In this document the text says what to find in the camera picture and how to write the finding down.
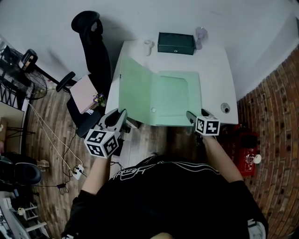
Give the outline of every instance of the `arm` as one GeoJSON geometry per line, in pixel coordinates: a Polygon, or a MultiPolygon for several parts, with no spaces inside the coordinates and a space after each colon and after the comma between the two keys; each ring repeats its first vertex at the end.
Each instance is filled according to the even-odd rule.
{"type": "Polygon", "coordinates": [[[229,183],[243,181],[240,171],[216,139],[211,136],[205,136],[203,137],[203,143],[212,167],[219,171],[229,183]]]}
{"type": "Polygon", "coordinates": [[[95,195],[109,179],[110,158],[97,158],[85,180],[78,197],[73,200],[70,219],[65,225],[62,237],[76,235],[81,229],[84,218],[88,216],[90,205],[94,203],[95,195]]]}
{"type": "Polygon", "coordinates": [[[82,190],[96,195],[100,188],[109,180],[111,158],[97,158],[85,180],[82,190]]]}

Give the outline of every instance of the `chair armrest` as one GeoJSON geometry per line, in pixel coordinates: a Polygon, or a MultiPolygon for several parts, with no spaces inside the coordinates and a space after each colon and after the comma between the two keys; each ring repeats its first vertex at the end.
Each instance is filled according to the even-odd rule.
{"type": "Polygon", "coordinates": [[[90,129],[92,129],[102,118],[100,112],[95,110],[87,120],[77,129],[77,135],[82,138],[85,137],[90,129]]]}
{"type": "Polygon", "coordinates": [[[71,71],[69,74],[67,74],[60,82],[59,84],[57,84],[56,86],[56,91],[57,92],[60,92],[62,90],[62,88],[65,87],[65,85],[68,83],[68,81],[70,81],[71,79],[73,79],[73,77],[75,76],[76,74],[71,71]]]}

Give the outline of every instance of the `black t-shirt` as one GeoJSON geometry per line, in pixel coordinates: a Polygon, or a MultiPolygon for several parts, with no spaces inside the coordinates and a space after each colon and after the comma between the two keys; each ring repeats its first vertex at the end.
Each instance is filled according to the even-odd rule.
{"type": "Polygon", "coordinates": [[[119,171],[97,193],[74,199],[62,236],[149,239],[249,238],[248,220],[268,224],[243,181],[207,164],[157,156],[119,171]]]}

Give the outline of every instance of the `white desk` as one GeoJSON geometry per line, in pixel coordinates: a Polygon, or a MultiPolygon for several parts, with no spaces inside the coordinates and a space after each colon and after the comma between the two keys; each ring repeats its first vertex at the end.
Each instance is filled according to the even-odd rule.
{"type": "Polygon", "coordinates": [[[160,70],[185,70],[199,73],[202,108],[224,124],[238,124],[235,87],[228,57],[224,48],[204,45],[193,56],[157,52],[157,39],[151,55],[143,54],[143,41],[125,41],[115,68],[106,112],[118,108],[121,56],[127,54],[153,72],[160,70]],[[227,103],[230,112],[224,113],[221,104],[227,103]]]}

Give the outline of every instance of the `black office chair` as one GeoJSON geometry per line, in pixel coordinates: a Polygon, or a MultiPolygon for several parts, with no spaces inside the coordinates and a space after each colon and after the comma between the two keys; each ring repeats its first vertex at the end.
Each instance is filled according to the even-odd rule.
{"type": "MultiPolygon", "coordinates": [[[[108,98],[111,85],[111,69],[107,49],[102,41],[103,27],[99,19],[100,14],[94,11],[84,11],[79,13],[71,22],[71,28],[78,32],[83,45],[89,78],[98,93],[102,93],[108,98]]],[[[75,76],[74,72],[67,74],[57,85],[56,91],[62,89],[69,92],[66,86],[73,84],[71,80],[75,76]]],[[[90,115],[80,114],[73,97],[67,102],[67,108],[71,118],[77,126],[77,135],[85,137],[88,131],[93,128],[100,118],[105,114],[104,107],[97,107],[90,115]]]]}
{"type": "Polygon", "coordinates": [[[6,157],[0,157],[0,182],[8,185],[30,186],[42,180],[41,170],[32,163],[13,163],[6,157]]]}

